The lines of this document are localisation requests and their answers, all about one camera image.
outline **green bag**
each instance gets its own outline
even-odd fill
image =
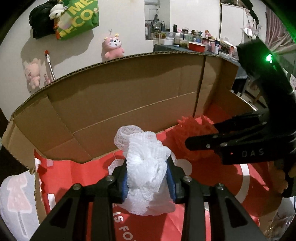
[[[64,0],[67,10],[55,24],[58,40],[67,40],[99,25],[98,0]]]

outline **pink curtain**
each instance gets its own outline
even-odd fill
[[[267,8],[266,45],[274,53],[283,54],[296,49],[291,35],[281,20]]]

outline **red container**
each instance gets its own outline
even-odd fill
[[[196,51],[196,52],[201,52],[203,53],[205,51],[205,45],[201,44],[201,43],[196,43],[196,42],[188,42],[189,44],[189,49]]]

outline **green led light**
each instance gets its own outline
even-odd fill
[[[270,54],[266,57],[266,61],[267,61],[267,62],[272,61],[271,58],[272,58],[272,55],[271,55],[271,53],[270,53]]]

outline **red mesh sponge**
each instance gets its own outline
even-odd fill
[[[214,155],[213,150],[190,151],[185,146],[185,140],[188,137],[218,133],[213,126],[213,122],[208,117],[204,115],[195,119],[193,117],[182,117],[182,120],[178,120],[178,123],[171,130],[171,133],[177,147],[183,153],[184,159],[197,161],[200,158],[207,158]]]

